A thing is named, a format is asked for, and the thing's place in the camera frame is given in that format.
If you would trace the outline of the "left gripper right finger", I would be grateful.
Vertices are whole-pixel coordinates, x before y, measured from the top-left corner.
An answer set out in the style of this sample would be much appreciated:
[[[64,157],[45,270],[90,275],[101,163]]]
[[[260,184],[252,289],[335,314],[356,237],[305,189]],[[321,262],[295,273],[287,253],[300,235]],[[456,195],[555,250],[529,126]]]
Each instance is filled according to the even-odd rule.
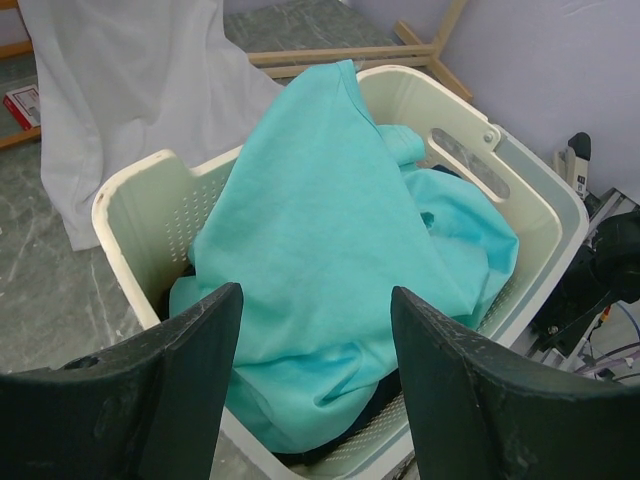
[[[635,479],[639,390],[525,358],[395,287],[391,321],[424,479]]]

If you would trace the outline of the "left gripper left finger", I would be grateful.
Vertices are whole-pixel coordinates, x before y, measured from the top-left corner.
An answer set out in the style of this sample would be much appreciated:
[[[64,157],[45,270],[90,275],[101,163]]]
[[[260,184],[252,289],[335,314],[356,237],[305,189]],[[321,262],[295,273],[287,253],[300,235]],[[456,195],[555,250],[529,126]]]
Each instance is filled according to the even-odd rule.
[[[208,478],[242,308],[228,283],[59,369],[3,375],[2,477]]]

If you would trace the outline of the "navy blue t shirt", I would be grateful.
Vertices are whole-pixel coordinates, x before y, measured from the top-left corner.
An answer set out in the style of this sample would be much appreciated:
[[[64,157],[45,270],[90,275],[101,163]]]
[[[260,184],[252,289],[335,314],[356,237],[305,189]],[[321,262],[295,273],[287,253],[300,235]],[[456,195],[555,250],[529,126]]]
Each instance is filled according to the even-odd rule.
[[[449,175],[456,176],[460,178],[460,175],[455,173],[453,170],[449,168],[437,164],[432,169],[447,173]],[[186,277],[195,277],[196,271],[195,267],[188,263],[187,267],[183,270],[180,278]],[[170,291],[171,287],[165,289],[160,299],[157,303],[156,312],[158,314],[158,318],[161,321],[164,321],[170,318],[169,315],[169,303],[170,303]],[[392,371],[389,375],[384,377],[382,380],[378,382],[375,393],[364,407],[362,412],[356,418],[354,423],[341,435],[336,437],[335,439],[317,447],[312,450],[287,454],[287,453],[278,453],[271,452],[281,463],[290,467],[298,464],[303,464],[305,466],[313,465],[320,460],[326,458],[330,453],[335,451],[340,445],[349,440],[352,436],[358,433],[360,430],[364,429],[370,421],[372,421],[382,410],[392,401],[394,400],[401,392],[401,381],[398,370]]]

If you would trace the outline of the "teal t shirt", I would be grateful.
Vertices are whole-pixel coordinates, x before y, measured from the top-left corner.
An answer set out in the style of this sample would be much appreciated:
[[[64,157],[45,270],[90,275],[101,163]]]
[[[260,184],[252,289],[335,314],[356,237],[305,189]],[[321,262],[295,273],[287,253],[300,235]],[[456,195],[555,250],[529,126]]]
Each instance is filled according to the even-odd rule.
[[[226,405],[271,452],[335,439],[397,369],[395,287],[473,328],[512,275],[506,220],[425,156],[412,129],[372,118],[352,62],[313,67],[253,130],[196,235],[169,312],[242,286]]]

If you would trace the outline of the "white t shirt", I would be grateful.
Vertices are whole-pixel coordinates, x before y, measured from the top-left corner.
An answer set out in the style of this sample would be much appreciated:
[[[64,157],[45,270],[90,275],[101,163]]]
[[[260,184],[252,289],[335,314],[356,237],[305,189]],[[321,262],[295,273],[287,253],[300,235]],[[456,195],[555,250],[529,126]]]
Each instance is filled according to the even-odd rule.
[[[242,144],[280,92],[225,35],[219,1],[23,1],[41,179],[71,247],[112,175],[162,149],[197,166]]]

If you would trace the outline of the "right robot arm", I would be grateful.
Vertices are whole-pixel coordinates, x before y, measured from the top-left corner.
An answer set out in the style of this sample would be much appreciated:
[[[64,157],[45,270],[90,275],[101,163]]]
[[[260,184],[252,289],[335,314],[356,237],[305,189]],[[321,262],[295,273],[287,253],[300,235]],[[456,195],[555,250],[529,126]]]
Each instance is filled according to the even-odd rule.
[[[568,355],[593,319],[618,302],[639,300],[639,213],[615,215],[579,248],[532,321],[540,351]]]

